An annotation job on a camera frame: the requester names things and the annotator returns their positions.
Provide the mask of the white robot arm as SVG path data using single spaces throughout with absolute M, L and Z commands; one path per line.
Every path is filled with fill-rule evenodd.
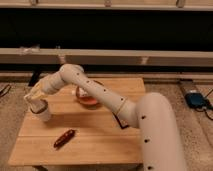
M 79 86 L 129 126 L 140 129 L 144 171 L 188 171 L 174 111 L 160 93 L 146 93 L 132 102 L 90 79 L 81 66 L 64 64 L 39 80 L 24 99 L 34 113 L 42 115 L 48 107 L 44 98 L 69 84 Z

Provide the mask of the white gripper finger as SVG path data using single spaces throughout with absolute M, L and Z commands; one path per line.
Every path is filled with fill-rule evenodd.
M 33 102 L 33 104 L 36 106 L 45 105 L 45 103 L 45 100 L 42 98 L 35 98 L 35 101 Z
M 32 94 L 28 93 L 24 96 L 24 100 L 27 102 L 27 103 L 32 103 L 35 101 L 35 98 L 33 97 Z

